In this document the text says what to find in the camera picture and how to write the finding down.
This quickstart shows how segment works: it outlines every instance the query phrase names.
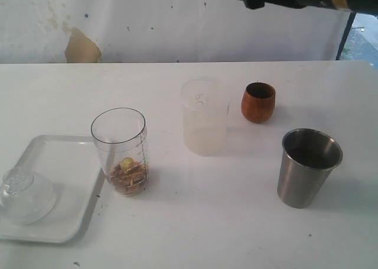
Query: white table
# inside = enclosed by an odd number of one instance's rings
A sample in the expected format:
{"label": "white table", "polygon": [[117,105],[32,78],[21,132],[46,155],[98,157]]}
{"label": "white table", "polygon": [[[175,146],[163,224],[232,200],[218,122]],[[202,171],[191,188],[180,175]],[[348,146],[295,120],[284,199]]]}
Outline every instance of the white table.
{"label": "white table", "polygon": [[[229,85],[229,144],[189,152],[180,87],[214,76]],[[245,86],[277,91],[265,124],[240,112]],[[40,134],[89,135],[102,111],[146,117],[151,181],[124,198],[105,182],[77,238],[64,245],[0,242],[0,268],[377,268],[378,74],[368,63],[36,64],[0,66],[0,173]],[[344,161],[308,209],[277,194],[281,139],[294,128],[333,136]]]}

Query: metal tumbler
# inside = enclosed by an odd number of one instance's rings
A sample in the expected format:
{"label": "metal tumbler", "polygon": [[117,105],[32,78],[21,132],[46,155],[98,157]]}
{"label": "metal tumbler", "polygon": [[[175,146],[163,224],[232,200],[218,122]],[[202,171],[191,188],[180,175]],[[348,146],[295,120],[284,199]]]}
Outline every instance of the metal tumbler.
{"label": "metal tumbler", "polygon": [[343,160],[343,152],[334,139],[312,129],[288,132],[282,148],[278,196],[291,207],[306,208]]}

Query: white plastic tray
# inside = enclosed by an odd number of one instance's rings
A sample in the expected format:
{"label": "white plastic tray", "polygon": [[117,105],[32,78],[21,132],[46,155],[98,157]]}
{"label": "white plastic tray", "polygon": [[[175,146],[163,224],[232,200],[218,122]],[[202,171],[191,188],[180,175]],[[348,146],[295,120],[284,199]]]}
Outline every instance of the white plastic tray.
{"label": "white plastic tray", "polygon": [[57,194],[52,211],[36,223],[11,225],[0,216],[0,239],[63,243],[80,229],[99,178],[100,163],[91,137],[42,135],[17,162],[48,177]]}

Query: clear glass dome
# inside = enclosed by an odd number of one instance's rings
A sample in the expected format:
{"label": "clear glass dome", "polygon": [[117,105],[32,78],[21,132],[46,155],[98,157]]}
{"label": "clear glass dome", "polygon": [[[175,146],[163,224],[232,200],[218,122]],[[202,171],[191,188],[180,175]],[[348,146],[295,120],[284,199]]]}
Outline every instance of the clear glass dome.
{"label": "clear glass dome", "polygon": [[15,167],[4,175],[0,187],[0,212],[10,223],[34,223],[45,217],[55,202],[54,186],[41,174]]}

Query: wooden cup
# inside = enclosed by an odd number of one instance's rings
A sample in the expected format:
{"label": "wooden cup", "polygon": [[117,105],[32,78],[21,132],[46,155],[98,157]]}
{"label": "wooden cup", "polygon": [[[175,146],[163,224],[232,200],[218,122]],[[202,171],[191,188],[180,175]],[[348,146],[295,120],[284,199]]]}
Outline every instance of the wooden cup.
{"label": "wooden cup", "polygon": [[269,84],[256,82],[247,86],[242,100],[242,114],[254,123],[267,121],[276,104],[276,90]]}

